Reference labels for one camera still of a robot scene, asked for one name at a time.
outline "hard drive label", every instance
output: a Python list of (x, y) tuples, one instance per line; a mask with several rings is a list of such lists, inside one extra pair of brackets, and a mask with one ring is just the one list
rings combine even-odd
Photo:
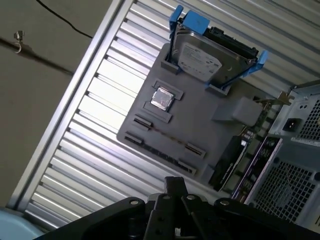
[(222, 67), (221, 62), (196, 46), (185, 43), (178, 60), (178, 66), (191, 76), (207, 82)]

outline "gray wall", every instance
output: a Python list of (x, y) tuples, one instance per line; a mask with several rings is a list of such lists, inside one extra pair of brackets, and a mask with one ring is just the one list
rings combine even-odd
[[(42, 0), (81, 31), (94, 35), (111, 0)], [(35, 0), (2, 1), (0, 36), (24, 43), (37, 54), (75, 71), (90, 39)], [(70, 76), (0, 47), (0, 206), (6, 204), (45, 131)]]

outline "hard drive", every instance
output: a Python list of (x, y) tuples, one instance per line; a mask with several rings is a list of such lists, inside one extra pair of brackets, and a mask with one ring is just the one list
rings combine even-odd
[(207, 28), (200, 35), (185, 27), (180, 18), (175, 29), (172, 60), (184, 72), (218, 87), (253, 66), (258, 52), (217, 27)]

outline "black mount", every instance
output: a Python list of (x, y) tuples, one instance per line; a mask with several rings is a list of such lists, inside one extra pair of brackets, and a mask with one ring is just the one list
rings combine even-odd
[(319, 234), (229, 198), (210, 205), (188, 194), (182, 177), (166, 177), (165, 193), (147, 203), (128, 197), (37, 240), (319, 239)]

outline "black cable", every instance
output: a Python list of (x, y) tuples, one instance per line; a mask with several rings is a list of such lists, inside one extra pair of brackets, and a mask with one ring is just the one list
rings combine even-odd
[(82, 34), (90, 39), (92, 39), (93, 37), (84, 33), (83, 31), (78, 30), (75, 26), (73, 26), (71, 24), (71, 22), (69, 22), (68, 20), (66, 20), (65, 18), (63, 18), (62, 16), (60, 16), (58, 13), (54, 12), (53, 10), (51, 10), (49, 7), (47, 7), (42, 1), (40, 0), (36, 0), (36, 2), (38, 4), (40, 4), (42, 7), (44, 7), (45, 9), (47, 9), (50, 13), (52, 13), (53, 15), (55, 15), (56, 17), (60, 18), (62, 21), (64, 21), (65, 23), (67, 23), (68, 25), (70, 25), (70, 27), (75, 30), (77, 33)]

